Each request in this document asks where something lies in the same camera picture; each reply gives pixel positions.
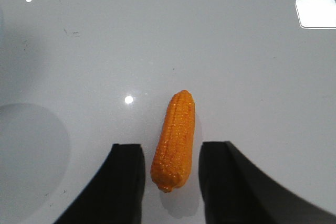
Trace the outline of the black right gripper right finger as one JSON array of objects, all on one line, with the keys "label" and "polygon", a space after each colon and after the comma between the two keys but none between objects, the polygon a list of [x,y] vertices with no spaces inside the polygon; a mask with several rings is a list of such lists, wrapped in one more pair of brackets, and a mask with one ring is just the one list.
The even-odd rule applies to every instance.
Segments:
[{"label": "black right gripper right finger", "polygon": [[335,223],[335,215],[295,195],[231,142],[204,142],[198,178],[206,223]]}]

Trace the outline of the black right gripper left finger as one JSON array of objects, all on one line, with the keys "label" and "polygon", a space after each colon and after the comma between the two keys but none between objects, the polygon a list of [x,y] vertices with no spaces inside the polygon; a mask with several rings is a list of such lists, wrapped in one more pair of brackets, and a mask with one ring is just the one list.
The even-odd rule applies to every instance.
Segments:
[{"label": "black right gripper left finger", "polygon": [[106,160],[56,223],[141,223],[145,160],[139,144],[113,144]]}]

